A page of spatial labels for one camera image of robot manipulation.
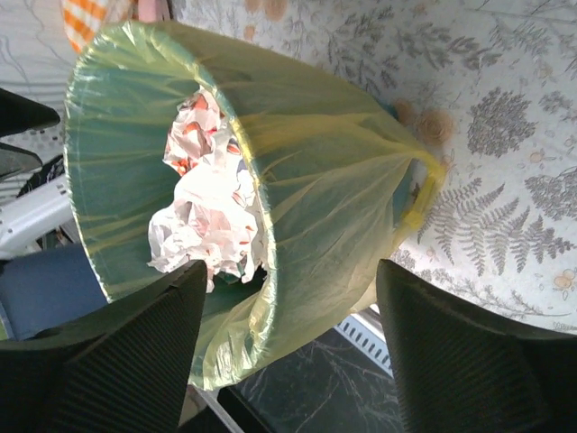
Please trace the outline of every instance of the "blue fabric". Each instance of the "blue fabric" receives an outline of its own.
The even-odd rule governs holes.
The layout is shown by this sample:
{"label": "blue fabric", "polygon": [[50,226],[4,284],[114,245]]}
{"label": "blue fabric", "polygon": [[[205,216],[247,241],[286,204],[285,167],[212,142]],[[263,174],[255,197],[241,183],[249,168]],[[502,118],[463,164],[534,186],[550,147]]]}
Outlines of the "blue fabric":
{"label": "blue fabric", "polygon": [[6,330],[16,340],[81,318],[106,304],[79,244],[14,259],[0,274],[0,310],[9,324]]}

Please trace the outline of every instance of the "trash bin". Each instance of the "trash bin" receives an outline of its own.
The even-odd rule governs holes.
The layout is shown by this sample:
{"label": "trash bin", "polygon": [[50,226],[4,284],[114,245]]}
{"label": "trash bin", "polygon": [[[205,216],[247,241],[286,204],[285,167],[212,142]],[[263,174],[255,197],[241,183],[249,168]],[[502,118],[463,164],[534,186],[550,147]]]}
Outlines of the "trash bin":
{"label": "trash bin", "polygon": [[[417,229],[439,190],[436,159],[368,94],[320,69],[178,23],[108,27],[81,53],[66,97],[71,200],[109,301],[160,274],[147,238],[178,174],[162,163],[177,105],[201,85],[229,117],[257,186],[270,271],[206,297],[191,382],[214,389],[296,350],[351,311],[379,259]],[[393,224],[412,161],[428,176]]]}

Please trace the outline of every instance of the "crumpled paper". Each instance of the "crumpled paper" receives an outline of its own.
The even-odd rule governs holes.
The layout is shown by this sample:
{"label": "crumpled paper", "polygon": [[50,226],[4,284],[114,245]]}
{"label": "crumpled paper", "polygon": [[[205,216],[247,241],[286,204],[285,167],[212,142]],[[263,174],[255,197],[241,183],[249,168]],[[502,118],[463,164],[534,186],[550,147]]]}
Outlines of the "crumpled paper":
{"label": "crumpled paper", "polygon": [[203,88],[179,106],[163,161],[181,178],[172,204],[149,224],[149,265],[171,272],[204,260],[207,291],[219,272],[250,281],[265,265],[254,184],[226,118]]}

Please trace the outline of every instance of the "orange checkered cloth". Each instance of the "orange checkered cloth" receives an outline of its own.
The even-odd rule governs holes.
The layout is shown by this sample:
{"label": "orange checkered cloth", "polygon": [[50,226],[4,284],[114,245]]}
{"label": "orange checkered cloth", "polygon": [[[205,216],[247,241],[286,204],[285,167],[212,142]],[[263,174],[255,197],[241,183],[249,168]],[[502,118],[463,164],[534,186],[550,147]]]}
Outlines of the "orange checkered cloth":
{"label": "orange checkered cloth", "polygon": [[137,0],[60,0],[64,30],[76,51],[94,38],[106,23],[136,18]]}

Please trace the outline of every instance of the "white bicycle frame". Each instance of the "white bicycle frame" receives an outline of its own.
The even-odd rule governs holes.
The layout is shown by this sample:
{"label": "white bicycle frame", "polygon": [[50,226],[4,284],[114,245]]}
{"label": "white bicycle frame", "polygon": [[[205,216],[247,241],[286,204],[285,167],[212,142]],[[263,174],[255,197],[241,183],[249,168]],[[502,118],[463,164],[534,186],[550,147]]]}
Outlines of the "white bicycle frame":
{"label": "white bicycle frame", "polygon": [[0,260],[34,251],[36,239],[72,219],[66,177],[58,176],[0,206]]}

